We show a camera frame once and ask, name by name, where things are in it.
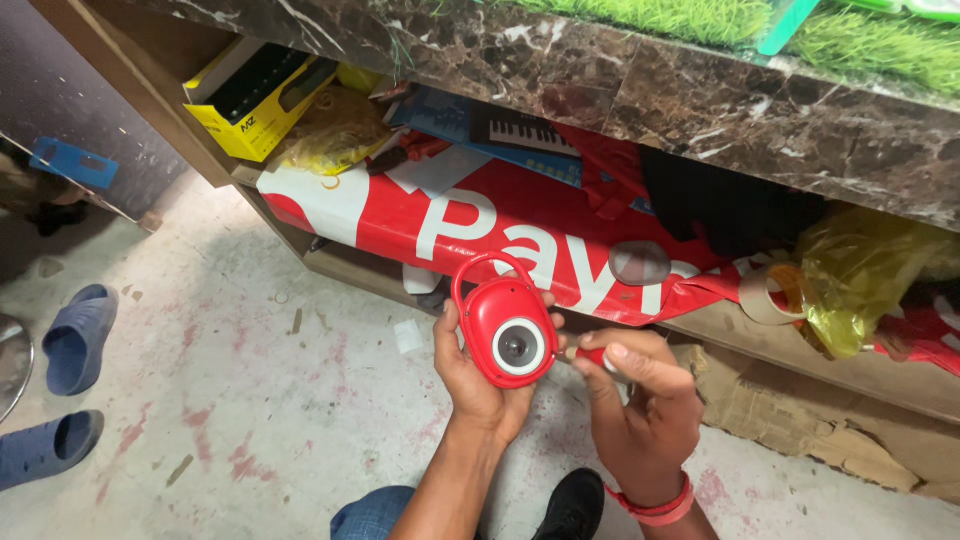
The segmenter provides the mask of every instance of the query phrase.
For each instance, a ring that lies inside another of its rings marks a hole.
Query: knee
[[[368,493],[361,501],[369,503],[389,503],[406,507],[416,493],[416,489],[408,485],[389,485]]]
[[[386,538],[413,498],[415,491],[414,488],[403,485],[392,485],[371,491],[363,499],[350,503],[337,512],[330,521],[331,538],[335,540]]]

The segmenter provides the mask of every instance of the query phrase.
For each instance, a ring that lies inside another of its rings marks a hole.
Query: yellow box
[[[231,44],[216,60],[183,85],[191,103],[205,103],[263,43],[243,37]],[[300,120],[317,91],[336,77],[336,66],[336,61],[309,57],[293,75],[236,123],[224,118],[212,105],[184,106],[200,120],[229,156],[263,161]]]

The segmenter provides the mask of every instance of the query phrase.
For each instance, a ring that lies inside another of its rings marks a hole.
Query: red carabiner loop
[[[467,270],[473,267],[479,262],[485,260],[502,260],[507,264],[514,267],[516,273],[520,276],[520,279],[531,287],[531,290],[537,290],[537,286],[534,285],[534,281],[530,279],[530,274],[527,273],[526,269],[520,264],[519,260],[516,260],[513,256],[509,256],[503,252],[498,251],[488,251],[480,255],[476,255],[467,262],[464,262],[460,265],[460,268],[457,268],[457,273],[453,275],[453,283],[450,284],[450,296],[453,297],[453,302],[456,303],[457,309],[460,311],[460,316],[464,315],[464,297],[460,292],[460,283],[463,282],[464,276],[467,274]]]

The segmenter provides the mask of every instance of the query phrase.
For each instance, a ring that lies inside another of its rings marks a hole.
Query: blue slipper
[[[43,337],[43,352],[50,359],[47,387],[58,396],[75,396],[100,377],[104,343],[120,302],[116,289],[90,285],[81,289],[60,310]]]
[[[0,437],[0,491],[58,475],[84,460],[104,432],[104,413],[82,410]]]

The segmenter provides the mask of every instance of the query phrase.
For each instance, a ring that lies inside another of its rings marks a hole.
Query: dirty floor
[[[153,235],[94,219],[96,234],[72,249],[31,239],[13,250],[33,262],[0,285],[0,309],[37,342],[84,285],[123,294],[97,384],[53,396],[38,353],[0,425],[107,416],[79,466],[0,493],[3,537],[326,538],[344,504],[423,474],[450,414],[431,318],[307,271],[232,188],[192,178],[179,189]],[[401,354],[394,328],[407,321],[423,345]],[[556,365],[495,480],[489,538],[529,538],[560,478],[600,469],[586,402],[578,376]],[[940,539],[960,528],[955,506],[702,433],[687,471],[721,537]],[[597,538],[637,537],[608,500]]]

